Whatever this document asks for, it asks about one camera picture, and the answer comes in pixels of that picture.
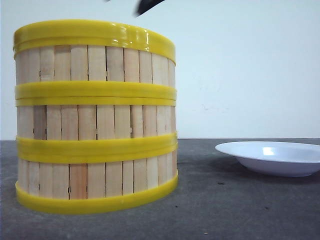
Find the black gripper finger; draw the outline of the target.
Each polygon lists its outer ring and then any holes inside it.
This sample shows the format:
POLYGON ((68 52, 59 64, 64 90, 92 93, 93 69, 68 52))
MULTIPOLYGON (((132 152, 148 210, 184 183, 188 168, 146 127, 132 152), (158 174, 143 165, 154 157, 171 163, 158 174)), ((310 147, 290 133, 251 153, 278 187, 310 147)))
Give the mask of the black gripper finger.
POLYGON ((139 17, 162 2, 164 0, 139 0, 134 10, 134 16, 139 17))

